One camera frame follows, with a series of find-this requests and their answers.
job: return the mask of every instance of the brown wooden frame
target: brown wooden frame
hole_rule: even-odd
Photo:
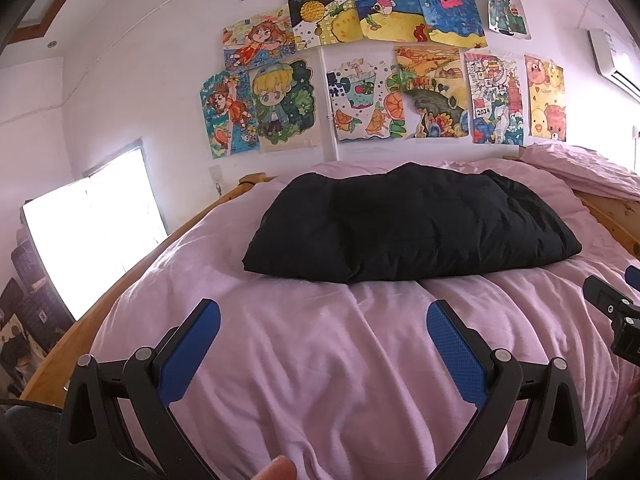
[[[82,354],[90,351],[102,322],[118,301],[118,298],[142,277],[145,271],[171,244],[200,222],[209,211],[220,204],[241,196],[251,190],[255,184],[268,182],[272,178],[266,176],[265,173],[254,173],[243,177],[236,188],[198,213],[177,231],[173,232],[155,250],[140,260],[60,339],[27,384],[21,399],[35,400],[62,407],[66,394],[64,387],[73,373],[76,361]],[[580,191],[574,191],[574,193],[589,209],[595,219],[606,227],[613,238],[630,254],[638,257],[640,254],[640,202],[603,198]]]
[[[67,0],[53,0],[49,9],[46,10],[40,23],[36,25],[27,25],[25,27],[18,27],[14,30],[9,43],[18,43],[19,41],[34,40],[35,38],[44,38],[44,35],[49,30],[53,19],[60,12],[60,9]]]

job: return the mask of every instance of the black folded jacket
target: black folded jacket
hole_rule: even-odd
[[[354,283],[539,267],[582,247],[524,184],[491,170],[405,164],[335,180],[307,173],[264,214],[244,269]]]

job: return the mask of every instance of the air conditioner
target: air conditioner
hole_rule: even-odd
[[[598,72],[640,101],[640,62],[634,48],[601,28],[589,30]]]

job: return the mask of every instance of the wooden bed frame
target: wooden bed frame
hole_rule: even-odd
[[[21,399],[62,407],[65,402],[65,386],[73,373],[76,361],[82,354],[89,353],[102,322],[118,298],[142,277],[166,248],[193,228],[213,208],[241,196],[255,184],[268,182],[273,178],[265,173],[243,177],[236,188],[198,213],[140,260],[65,333],[31,378]],[[620,245],[636,258],[640,257],[640,202],[603,198],[580,191],[574,193]]]

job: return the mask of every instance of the black cable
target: black cable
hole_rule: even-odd
[[[42,402],[34,402],[33,400],[0,399],[0,404],[5,406],[25,406],[27,408],[36,408],[48,412],[62,413],[62,408],[51,406],[50,404],[43,404]]]

